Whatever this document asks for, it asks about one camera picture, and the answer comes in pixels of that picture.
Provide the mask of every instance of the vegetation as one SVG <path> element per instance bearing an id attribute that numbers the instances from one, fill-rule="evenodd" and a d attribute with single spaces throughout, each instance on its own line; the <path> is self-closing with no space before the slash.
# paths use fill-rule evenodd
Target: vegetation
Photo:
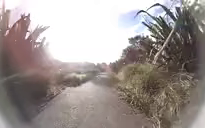
<path id="1" fill-rule="evenodd" d="M 192 77 L 187 73 L 162 72 L 150 64 L 124 68 L 125 77 L 119 83 L 122 98 L 145 113 L 155 126 L 171 127 L 182 107 L 189 102 L 195 86 Z"/>
<path id="2" fill-rule="evenodd" d="M 73 71 L 60 73 L 58 62 L 47 53 L 46 38 L 40 38 L 49 27 L 37 26 L 30 31 L 30 14 L 21 15 L 10 27 L 9 14 L 10 10 L 0 12 L 1 74 L 12 102 L 22 113 L 21 116 L 29 120 L 66 86 L 78 86 L 97 72 L 92 70 L 81 74 L 81 77 L 80 74 L 65 77 Z M 92 64 L 85 65 L 87 70 L 92 67 Z"/>
<path id="3" fill-rule="evenodd" d="M 166 14 L 149 14 L 155 7 Z M 201 64 L 205 66 L 205 7 L 198 1 L 183 1 L 174 12 L 159 3 L 149 9 L 136 16 L 146 14 L 142 24 L 150 35 L 129 38 L 130 45 L 110 68 L 120 80 L 118 88 L 124 99 L 155 127 L 169 128 L 190 101 L 196 78 L 205 76 L 204 67 L 199 72 Z"/>

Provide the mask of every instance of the palm-like tree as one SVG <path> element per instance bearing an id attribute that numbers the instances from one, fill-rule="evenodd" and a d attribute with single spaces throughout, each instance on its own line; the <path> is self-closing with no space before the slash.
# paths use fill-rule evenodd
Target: palm-like tree
<path id="1" fill-rule="evenodd" d="M 165 17 L 152 16 L 147 12 L 157 6 L 166 12 L 170 21 L 167 21 Z M 158 59 L 163 59 L 167 64 L 172 62 L 178 68 L 182 66 L 185 68 L 185 64 L 197 61 L 199 43 L 197 37 L 205 37 L 205 9 L 201 4 L 197 1 L 191 5 L 184 2 L 181 7 L 175 8 L 175 14 L 159 3 L 149 9 L 140 10 L 136 16 L 146 13 L 154 21 L 142 22 L 156 40 L 154 49 L 158 52 L 154 55 L 153 63 L 156 63 Z"/>
<path id="2" fill-rule="evenodd" d="M 16 72 L 15 69 L 36 69 L 43 63 L 48 63 L 45 38 L 38 40 L 41 33 L 49 27 L 37 26 L 33 32 L 29 32 L 30 15 L 22 15 L 9 27 L 10 11 L 2 13 L 0 12 L 0 44 L 5 74 L 11 75 Z"/>

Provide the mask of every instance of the grass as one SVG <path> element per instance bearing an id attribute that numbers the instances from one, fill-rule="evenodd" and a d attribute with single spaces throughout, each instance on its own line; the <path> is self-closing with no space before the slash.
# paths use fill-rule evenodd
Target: grass
<path id="1" fill-rule="evenodd" d="M 120 82 L 120 78 L 115 73 L 110 73 L 109 78 L 110 78 L 110 83 L 113 85 L 116 85 L 117 83 Z"/>
<path id="2" fill-rule="evenodd" d="M 96 76 L 96 72 L 73 72 L 68 74 L 56 73 L 55 83 L 62 86 L 76 87 Z"/>
<path id="3" fill-rule="evenodd" d="M 195 82 L 187 73 L 170 74 L 150 64 L 127 65 L 119 82 L 122 98 L 143 112 L 154 127 L 169 128 L 189 102 Z"/>
<path id="4" fill-rule="evenodd" d="M 17 76 L 7 79 L 4 84 L 7 95 L 25 121 L 30 121 L 36 116 L 39 106 L 47 97 L 47 91 L 50 89 L 49 79 L 38 74 Z"/>

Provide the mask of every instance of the sky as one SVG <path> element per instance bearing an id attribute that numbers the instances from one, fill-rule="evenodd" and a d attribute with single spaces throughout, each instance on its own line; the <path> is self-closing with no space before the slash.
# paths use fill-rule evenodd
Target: sky
<path id="1" fill-rule="evenodd" d="M 12 20 L 29 12 L 33 26 L 50 26 L 43 36 L 56 59 L 109 63 L 121 56 L 129 37 L 149 34 L 143 19 L 134 16 L 157 2 L 170 5 L 169 0 L 6 0 L 6 7 L 14 10 Z"/>

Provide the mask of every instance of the tall grass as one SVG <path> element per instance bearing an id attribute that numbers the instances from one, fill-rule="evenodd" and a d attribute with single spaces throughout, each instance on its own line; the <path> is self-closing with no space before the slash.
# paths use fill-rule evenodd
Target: tall grass
<path id="1" fill-rule="evenodd" d="M 123 98 L 141 110 L 154 127 L 171 127 L 189 102 L 195 86 L 192 77 L 187 73 L 167 74 L 150 64 L 128 65 L 123 71 L 125 78 L 119 84 Z"/>

